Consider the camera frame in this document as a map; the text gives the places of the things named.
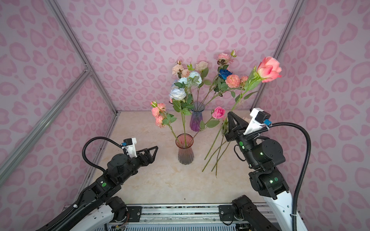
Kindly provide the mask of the white lavender rose stem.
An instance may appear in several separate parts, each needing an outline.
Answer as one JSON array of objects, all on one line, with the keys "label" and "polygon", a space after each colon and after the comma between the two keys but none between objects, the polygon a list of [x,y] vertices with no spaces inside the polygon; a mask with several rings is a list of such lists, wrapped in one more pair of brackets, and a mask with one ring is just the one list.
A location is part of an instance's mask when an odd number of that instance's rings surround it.
[{"label": "white lavender rose stem", "polygon": [[182,128],[183,133],[180,135],[180,137],[183,139],[183,141],[180,141],[180,138],[177,137],[175,134],[172,123],[177,120],[177,117],[172,114],[168,114],[169,124],[168,127],[171,130],[171,133],[175,137],[175,141],[182,144],[184,148],[190,147],[190,139],[187,138],[187,132],[186,132],[186,116],[191,115],[190,110],[192,109],[193,105],[193,97],[192,94],[189,92],[189,89],[185,87],[183,84],[174,84],[171,87],[171,91],[169,94],[170,97],[170,103],[172,104],[173,109],[175,112],[177,112],[180,116],[181,122],[182,122]]}]

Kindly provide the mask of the magenta rose flower stem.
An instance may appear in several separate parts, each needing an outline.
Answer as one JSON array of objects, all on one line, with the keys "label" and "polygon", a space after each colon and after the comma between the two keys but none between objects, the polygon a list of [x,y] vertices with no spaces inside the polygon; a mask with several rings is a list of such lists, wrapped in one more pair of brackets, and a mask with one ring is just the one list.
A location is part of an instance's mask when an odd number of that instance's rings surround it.
[{"label": "magenta rose flower stem", "polygon": [[220,124],[220,122],[225,118],[226,110],[222,107],[216,107],[214,110],[212,110],[211,118],[208,119],[206,122],[201,121],[199,123],[199,131],[196,133],[196,135],[205,129],[211,129],[216,127]]}]

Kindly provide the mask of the cream rose flower stem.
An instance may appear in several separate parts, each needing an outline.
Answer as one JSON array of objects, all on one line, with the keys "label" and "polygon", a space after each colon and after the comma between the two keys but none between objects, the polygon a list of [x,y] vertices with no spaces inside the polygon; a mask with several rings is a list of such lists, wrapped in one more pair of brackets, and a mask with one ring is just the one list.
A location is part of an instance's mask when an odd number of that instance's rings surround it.
[{"label": "cream rose flower stem", "polygon": [[[209,71],[208,66],[209,66],[209,63],[206,61],[200,61],[199,63],[196,64],[196,71],[200,74],[201,80],[204,80],[204,78],[208,75],[208,71]],[[199,100],[199,92],[202,86],[203,86],[203,83],[201,83],[197,87],[197,101]]]}]

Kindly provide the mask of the salmon pink rose stem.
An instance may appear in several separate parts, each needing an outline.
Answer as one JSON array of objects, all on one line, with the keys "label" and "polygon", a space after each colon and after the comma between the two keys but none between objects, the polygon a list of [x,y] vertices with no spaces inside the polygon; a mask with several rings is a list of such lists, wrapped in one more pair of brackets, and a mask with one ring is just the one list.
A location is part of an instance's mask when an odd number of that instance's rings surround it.
[{"label": "salmon pink rose stem", "polygon": [[269,56],[265,57],[257,66],[254,66],[250,72],[247,86],[244,90],[235,90],[235,96],[229,92],[234,100],[231,111],[235,110],[243,100],[247,100],[253,94],[254,89],[260,83],[268,83],[278,78],[281,78],[280,72],[282,71],[280,63],[275,58]]}]

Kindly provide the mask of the dark blue rose stem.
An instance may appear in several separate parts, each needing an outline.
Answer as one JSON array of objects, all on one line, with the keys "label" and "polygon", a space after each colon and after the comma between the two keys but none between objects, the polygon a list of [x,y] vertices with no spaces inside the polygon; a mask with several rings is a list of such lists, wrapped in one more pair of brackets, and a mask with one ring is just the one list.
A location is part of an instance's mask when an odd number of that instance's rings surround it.
[{"label": "dark blue rose stem", "polygon": [[226,92],[229,86],[226,83],[228,76],[232,75],[227,69],[221,69],[218,73],[218,77],[214,81],[214,92]]}]

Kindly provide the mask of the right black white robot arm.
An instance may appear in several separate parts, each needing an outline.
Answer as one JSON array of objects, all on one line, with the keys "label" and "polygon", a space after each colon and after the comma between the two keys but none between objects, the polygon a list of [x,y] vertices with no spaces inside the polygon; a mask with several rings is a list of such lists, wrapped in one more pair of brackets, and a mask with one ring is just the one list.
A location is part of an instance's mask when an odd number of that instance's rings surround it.
[{"label": "right black white robot arm", "polygon": [[[244,157],[242,160],[252,170],[249,173],[251,186],[270,207],[279,226],[274,226],[245,195],[233,200],[233,216],[236,220],[247,221],[257,231],[305,231],[307,227],[298,213],[298,198],[311,155],[311,139],[302,126],[290,122],[272,123],[270,116],[266,111],[255,108],[251,112],[251,121],[247,122],[229,112],[225,138],[228,142],[237,143],[236,147]],[[294,193],[277,169],[286,161],[282,146],[262,135],[276,127],[298,129],[305,137],[306,154]]]}]

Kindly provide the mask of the peach carnation flower stem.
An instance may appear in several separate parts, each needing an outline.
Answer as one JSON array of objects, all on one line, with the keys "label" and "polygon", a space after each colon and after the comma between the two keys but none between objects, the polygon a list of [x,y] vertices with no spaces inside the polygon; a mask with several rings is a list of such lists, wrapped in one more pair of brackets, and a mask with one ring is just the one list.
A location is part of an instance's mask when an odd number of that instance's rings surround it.
[{"label": "peach carnation flower stem", "polygon": [[185,69],[182,65],[182,62],[178,60],[176,65],[172,68],[172,75],[178,77],[178,81],[180,83],[187,85],[190,70]]}]

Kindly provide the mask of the coral pink rose stem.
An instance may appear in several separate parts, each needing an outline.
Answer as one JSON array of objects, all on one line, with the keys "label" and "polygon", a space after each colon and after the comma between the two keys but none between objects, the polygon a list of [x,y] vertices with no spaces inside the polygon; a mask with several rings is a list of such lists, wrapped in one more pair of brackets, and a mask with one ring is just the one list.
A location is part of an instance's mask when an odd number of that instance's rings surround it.
[{"label": "coral pink rose stem", "polygon": [[235,96],[235,90],[244,90],[248,80],[248,76],[239,77],[238,75],[230,74],[223,77],[219,74],[211,83],[209,92],[202,102],[208,106],[212,101],[223,97],[227,92],[231,92],[231,94]]}]

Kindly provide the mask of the red glass vase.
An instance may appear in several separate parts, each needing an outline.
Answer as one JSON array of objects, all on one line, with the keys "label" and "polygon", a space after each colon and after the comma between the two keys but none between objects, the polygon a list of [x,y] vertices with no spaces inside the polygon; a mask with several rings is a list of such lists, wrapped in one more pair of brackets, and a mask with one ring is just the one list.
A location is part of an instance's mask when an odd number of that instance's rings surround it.
[{"label": "red glass vase", "polygon": [[176,141],[176,146],[178,150],[178,160],[183,165],[189,165],[194,160],[194,152],[192,146],[194,144],[194,139],[189,134],[180,134]]}]

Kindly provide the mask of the purple blue glass vase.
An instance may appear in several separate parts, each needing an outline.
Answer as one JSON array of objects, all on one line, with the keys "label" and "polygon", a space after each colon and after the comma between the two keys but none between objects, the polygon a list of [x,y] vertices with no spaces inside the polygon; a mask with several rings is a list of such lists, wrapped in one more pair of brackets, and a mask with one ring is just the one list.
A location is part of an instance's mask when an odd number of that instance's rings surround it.
[{"label": "purple blue glass vase", "polygon": [[200,123],[203,121],[203,111],[205,110],[205,105],[202,102],[194,102],[194,108],[191,110],[191,120],[190,128],[192,131],[200,131]]}]

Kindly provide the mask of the pink carnation flower stem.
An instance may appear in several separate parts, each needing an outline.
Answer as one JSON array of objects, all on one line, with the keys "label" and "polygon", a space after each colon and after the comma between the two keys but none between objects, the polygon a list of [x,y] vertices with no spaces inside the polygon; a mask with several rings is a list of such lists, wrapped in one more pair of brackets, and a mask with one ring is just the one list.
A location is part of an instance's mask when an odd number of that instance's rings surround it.
[{"label": "pink carnation flower stem", "polygon": [[206,86],[209,86],[209,89],[210,89],[210,85],[211,83],[213,82],[213,80],[218,77],[218,73],[221,69],[227,69],[228,70],[228,67],[229,65],[233,62],[233,58],[236,58],[236,51],[235,50],[232,50],[230,54],[227,54],[227,53],[220,53],[218,54],[217,56],[217,65],[218,65],[218,68],[217,68],[217,74],[216,76],[212,79],[212,80],[204,80],[203,83],[204,85]]}]

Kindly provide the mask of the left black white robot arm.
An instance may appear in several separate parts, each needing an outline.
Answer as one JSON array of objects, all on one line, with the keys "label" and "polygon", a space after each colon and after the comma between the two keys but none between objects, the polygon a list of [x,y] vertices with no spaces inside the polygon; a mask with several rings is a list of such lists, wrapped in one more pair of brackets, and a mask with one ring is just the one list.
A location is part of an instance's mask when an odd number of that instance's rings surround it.
[{"label": "left black white robot arm", "polygon": [[128,221],[129,212],[126,204],[115,194],[121,186],[139,168],[148,166],[155,161],[158,147],[154,146],[136,152],[136,157],[126,153],[113,156],[107,164],[107,169],[79,194],[77,200],[52,221],[48,222],[40,231],[70,231],[78,223],[87,218],[94,210],[107,208],[110,213],[108,221]]}]

